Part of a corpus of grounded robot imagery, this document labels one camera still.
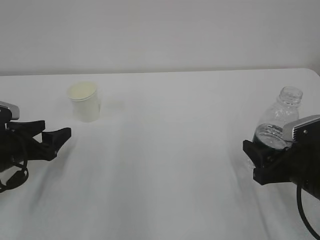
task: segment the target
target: white table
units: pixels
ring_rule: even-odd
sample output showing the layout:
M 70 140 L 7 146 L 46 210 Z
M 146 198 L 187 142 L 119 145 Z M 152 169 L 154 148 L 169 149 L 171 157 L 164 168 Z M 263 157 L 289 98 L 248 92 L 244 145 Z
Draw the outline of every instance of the white table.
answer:
M 66 89 L 94 81 L 101 117 L 73 119 Z M 260 186 L 242 141 L 284 86 L 320 113 L 308 69 L 0 77 L 0 100 L 20 121 L 72 128 L 52 162 L 0 195 L 2 240 L 301 240 L 293 183 Z M 320 231 L 320 202 L 303 195 Z

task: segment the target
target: plastic bottle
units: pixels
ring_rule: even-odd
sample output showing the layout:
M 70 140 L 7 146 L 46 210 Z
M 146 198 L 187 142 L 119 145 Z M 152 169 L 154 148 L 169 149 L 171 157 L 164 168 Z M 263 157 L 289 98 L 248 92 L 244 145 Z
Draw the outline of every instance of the plastic bottle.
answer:
M 262 115 L 255 130 L 253 142 L 281 150 L 291 145 L 282 138 L 282 129 L 287 123 L 299 119 L 303 92 L 293 86 L 284 87 L 276 102 Z

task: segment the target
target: white wall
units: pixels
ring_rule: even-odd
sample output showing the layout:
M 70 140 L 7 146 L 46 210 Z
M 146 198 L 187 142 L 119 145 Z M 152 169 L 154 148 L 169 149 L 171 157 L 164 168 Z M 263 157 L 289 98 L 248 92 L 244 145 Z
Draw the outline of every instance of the white wall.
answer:
M 320 0 L 1 0 L 0 75 L 307 67 Z

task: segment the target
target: white paper cup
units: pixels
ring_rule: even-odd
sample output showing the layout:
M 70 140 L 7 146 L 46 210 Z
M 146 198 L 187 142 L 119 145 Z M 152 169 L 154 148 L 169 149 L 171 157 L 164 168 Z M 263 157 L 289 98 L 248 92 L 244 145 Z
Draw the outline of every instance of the white paper cup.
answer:
M 73 115 L 84 123 L 99 118 L 98 87 L 94 82 L 82 81 L 70 86 L 66 92 L 72 102 Z

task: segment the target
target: cup rim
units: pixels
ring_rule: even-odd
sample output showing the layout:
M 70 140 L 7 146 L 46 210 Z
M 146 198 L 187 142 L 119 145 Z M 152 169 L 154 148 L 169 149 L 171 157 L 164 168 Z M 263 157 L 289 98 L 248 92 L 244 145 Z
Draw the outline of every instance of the cup rim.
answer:
M 83 85 L 83 84 L 89 84 L 91 85 L 92 87 L 92 92 L 88 95 L 88 96 L 85 96 L 85 97 L 82 97 L 82 98 L 78 98 L 78 97 L 71 97 L 71 90 L 73 88 L 76 88 L 76 87 L 79 87 L 80 85 Z M 67 91 L 66 91 L 66 94 L 68 96 L 68 98 L 71 100 L 71 101 L 74 101 L 74 102 L 81 102 L 81 101 L 85 101 L 89 98 L 91 98 L 94 94 L 97 93 L 97 90 L 98 90 L 98 86 L 95 82 L 92 82 L 92 81 L 80 81 L 80 82 L 77 82 L 73 85 L 71 85 Z

